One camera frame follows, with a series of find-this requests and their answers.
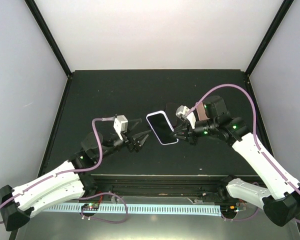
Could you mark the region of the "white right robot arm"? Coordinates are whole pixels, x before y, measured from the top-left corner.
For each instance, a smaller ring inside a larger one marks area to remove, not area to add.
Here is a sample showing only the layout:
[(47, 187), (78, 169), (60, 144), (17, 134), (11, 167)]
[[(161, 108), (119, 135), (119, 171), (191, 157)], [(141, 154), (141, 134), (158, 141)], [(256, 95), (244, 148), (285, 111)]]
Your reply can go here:
[(175, 115), (182, 120), (172, 137), (197, 143), (200, 137), (213, 137), (227, 143), (241, 155), (261, 178), (260, 187), (233, 178), (217, 189), (218, 198), (224, 202), (241, 199), (262, 209), (277, 226), (283, 227), (300, 214), (300, 181), (289, 174), (249, 130), (244, 120), (232, 117), (222, 97), (211, 96), (203, 101), (207, 119), (197, 120), (184, 105)]

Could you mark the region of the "phone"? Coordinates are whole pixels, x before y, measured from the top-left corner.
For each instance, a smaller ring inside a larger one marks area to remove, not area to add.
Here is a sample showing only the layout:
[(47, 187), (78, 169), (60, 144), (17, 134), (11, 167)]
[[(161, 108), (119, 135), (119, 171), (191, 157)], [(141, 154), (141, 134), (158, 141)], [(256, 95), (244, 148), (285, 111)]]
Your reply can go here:
[(179, 142), (176, 137), (172, 136), (173, 126), (163, 110), (147, 114), (146, 121), (161, 145), (167, 146)]
[(196, 107), (196, 113), (197, 113), (199, 121), (204, 121), (204, 120), (208, 119), (208, 117), (206, 115), (204, 104), (202, 102), (200, 102), (198, 104), (198, 106)]

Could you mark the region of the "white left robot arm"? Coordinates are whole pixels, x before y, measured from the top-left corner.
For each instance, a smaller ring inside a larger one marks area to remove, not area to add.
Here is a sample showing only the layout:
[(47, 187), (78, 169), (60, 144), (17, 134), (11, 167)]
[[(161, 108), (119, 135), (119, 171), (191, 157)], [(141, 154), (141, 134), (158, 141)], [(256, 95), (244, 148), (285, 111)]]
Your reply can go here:
[(0, 215), (5, 230), (17, 230), (31, 218), (56, 204), (73, 199), (93, 199), (98, 188), (93, 178), (87, 174), (99, 161), (99, 151), (107, 157), (122, 148), (130, 152), (142, 149), (150, 131), (131, 134), (122, 133), (122, 138), (113, 136), (104, 140), (101, 134), (96, 138), (90, 132), (81, 142), (81, 149), (60, 166), (24, 185), (0, 188)]

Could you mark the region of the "magenta phone case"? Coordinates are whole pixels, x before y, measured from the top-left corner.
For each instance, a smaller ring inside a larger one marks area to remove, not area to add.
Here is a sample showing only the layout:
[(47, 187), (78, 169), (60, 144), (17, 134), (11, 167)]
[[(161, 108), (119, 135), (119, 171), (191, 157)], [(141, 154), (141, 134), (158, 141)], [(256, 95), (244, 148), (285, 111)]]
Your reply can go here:
[(172, 102), (169, 102), (165, 105), (164, 111), (173, 128), (175, 128), (180, 121), (180, 119), (176, 116), (176, 112), (179, 106), (180, 105), (178, 105), (177, 103), (172, 103)]

